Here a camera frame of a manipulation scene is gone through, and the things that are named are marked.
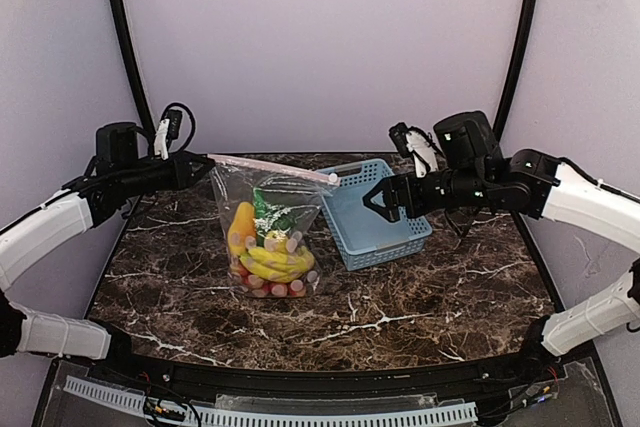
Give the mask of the light blue plastic basket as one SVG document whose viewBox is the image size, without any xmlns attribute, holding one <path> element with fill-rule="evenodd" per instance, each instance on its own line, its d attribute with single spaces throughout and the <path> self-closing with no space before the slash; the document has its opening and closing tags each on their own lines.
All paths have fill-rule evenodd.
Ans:
<svg viewBox="0 0 640 427">
<path fill-rule="evenodd" d="M 395 223 L 365 207 L 363 197 L 394 172 L 377 158 L 320 170 L 340 179 L 339 187 L 323 198 L 322 212 L 342 260 L 349 271 L 372 267 L 420 252 L 432 234 L 429 222 L 409 219 L 404 212 Z"/>
</svg>

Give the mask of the orange mango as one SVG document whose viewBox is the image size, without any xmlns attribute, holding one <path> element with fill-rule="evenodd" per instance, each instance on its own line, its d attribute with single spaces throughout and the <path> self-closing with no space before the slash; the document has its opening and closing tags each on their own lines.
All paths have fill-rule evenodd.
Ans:
<svg viewBox="0 0 640 427">
<path fill-rule="evenodd" d="M 255 237 L 255 208 L 250 202 L 241 202 L 227 231 L 229 252 L 232 256 L 240 256 L 246 251 L 246 238 Z"/>
</svg>

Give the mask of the green bell pepper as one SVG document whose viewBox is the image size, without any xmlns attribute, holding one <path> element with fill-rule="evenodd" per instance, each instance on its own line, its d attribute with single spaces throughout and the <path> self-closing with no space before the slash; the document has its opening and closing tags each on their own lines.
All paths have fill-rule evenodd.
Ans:
<svg viewBox="0 0 640 427">
<path fill-rule="evenodd" d="M 292 201 L 287 193 L 255 187 L 253 189 L 256 231 L 265 237 L 269 231 L 289 232 L 295 227 Z"/>
</svg>

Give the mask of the clear zip top bag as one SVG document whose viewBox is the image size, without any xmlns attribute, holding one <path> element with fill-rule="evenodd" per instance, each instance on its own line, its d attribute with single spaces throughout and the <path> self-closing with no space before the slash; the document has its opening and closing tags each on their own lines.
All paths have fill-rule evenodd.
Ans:
<svg viewBox="0 0 640 427">
<path fill-rule="evenodd" d="M 253 298 L 302 298 L 320 274 L 305 236 L 323 200 L 340 186 L 335 173 L 211 154 L 210 172 L 232 287 Z"/>
</svg>

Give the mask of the yellow banana bunch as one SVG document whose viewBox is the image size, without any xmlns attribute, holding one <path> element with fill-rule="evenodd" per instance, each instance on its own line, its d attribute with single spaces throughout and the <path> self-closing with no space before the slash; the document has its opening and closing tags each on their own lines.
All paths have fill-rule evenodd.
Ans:
<svg viewBox="0 0 640 427">
<path fill-rule="evenodd" d="M 289 283 L 299 279 L 315 265 L 315 257 L 302 245 L 294 253 L 270 252 L 254 246 L 239 256 L 249 273 L 269 282 Z"/>
</svg>

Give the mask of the red lychee bunch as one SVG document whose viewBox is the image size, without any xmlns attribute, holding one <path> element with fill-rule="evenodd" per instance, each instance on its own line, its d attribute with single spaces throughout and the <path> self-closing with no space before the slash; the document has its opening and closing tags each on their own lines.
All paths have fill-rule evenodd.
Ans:
<svg viewBox="0 0 640 427">
<path fill-rule="evenodd" d="M 302 280 L 296 279 L 288 283 L 270 282 L 250 273 L 241 265 L 230 267 L 229 278 L 239 292 L 255 298 L 299 298 L 307 293 L 307 286 Z"/>
</svg>

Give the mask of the yellow corn cob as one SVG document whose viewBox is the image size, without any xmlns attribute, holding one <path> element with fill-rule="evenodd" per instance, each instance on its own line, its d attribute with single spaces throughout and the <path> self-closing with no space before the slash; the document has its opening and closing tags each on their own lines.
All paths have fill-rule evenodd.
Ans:
<svg viewBox="0 0 640 427">
<path fill-rule="evenodd" d="M 299 231 L 269 231 L 264 238 L 264 248 L 268 252 L 294 253 L 301 240 L 302 234 Z"/>
</svg>

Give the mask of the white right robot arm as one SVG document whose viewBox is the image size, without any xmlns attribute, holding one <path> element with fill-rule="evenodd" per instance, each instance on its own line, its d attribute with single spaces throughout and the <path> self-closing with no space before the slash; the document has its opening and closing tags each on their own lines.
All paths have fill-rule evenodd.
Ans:
<svg viewBox="0 0 640 427">
<path fill-rule="evenodd" d="M 379 181 L 363 204 L 389 222 L 461 207 L 513 211 L 533 219 L 571 224 L 639 249 L 639 200 L 597 180 L 566 157 L 532 149 L 503 156 L 486 115 L 452 115 L 434 126 L 437 140 L 399 123 L 389 135 L 403 157 L 424 162 L 423 150 L 441 152 L 446 166 Z M 639 318 L 639 265 L 567 311 L 534 322 L 521 347 L 529 357 L 557 358 L 573 348 Z"/>
</svg>

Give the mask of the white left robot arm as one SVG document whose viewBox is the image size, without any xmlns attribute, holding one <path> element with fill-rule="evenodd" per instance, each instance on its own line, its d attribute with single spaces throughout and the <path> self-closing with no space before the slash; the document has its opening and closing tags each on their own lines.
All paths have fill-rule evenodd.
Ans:
<svg viewBox="0 0 640 427">
<path fill-rule="evenodd" d="M 70 239 L 110 219 L 128 200 L 195 185 L 215 166 L 206 154 L 168 152 L 162 137 L 140 156 L 142 130 L 133 122 L 96 133 L 96 153 L 84 174 L 1 230 L 1 290 Z M 124 334 L 90 320 L 36 311 L 1 299 L 1 354 L 54 354 L 104 360 L 129 344 Z"/>
</svg>

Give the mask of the black front table rail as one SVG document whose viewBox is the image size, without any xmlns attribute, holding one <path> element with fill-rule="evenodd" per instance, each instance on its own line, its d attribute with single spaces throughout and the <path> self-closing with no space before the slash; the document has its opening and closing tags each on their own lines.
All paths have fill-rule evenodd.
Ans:
<svg viewBox="0 0 640 427">
<path fill-rule="evenodd" d="M 171 390 L 194 400 L 219 394 L 293 398 L 356 398 L 435 393 L 445 397 L 500 396 L 511 387 L 550 380 L 551 373 L 530 368 L 518 373 L 517 354 L 431 367 L 294 372 L 214 367 L 132 354 L 122 362 L 97 361 L 89 375 L 128 386 Z"/>
</svg>

